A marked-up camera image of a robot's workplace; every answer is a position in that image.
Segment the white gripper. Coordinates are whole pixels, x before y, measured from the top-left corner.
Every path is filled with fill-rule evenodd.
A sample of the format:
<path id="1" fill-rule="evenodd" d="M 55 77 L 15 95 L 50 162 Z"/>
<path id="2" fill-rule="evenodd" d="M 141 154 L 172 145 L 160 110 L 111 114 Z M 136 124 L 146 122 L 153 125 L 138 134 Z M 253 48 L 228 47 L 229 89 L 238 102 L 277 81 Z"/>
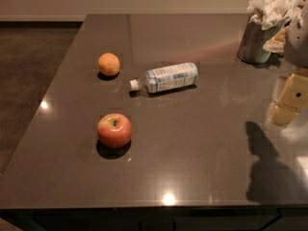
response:
<path id="1" fill-rule="evenodd" d="M 287 30 L 285 60 L 295 66 L 308 67 L 308 4 L 305 4 Z M 308 76 L 293 72 L 280 76 L 274 85 L 268 109 L 268 121 L 287 127 L 308 106 Z"/>

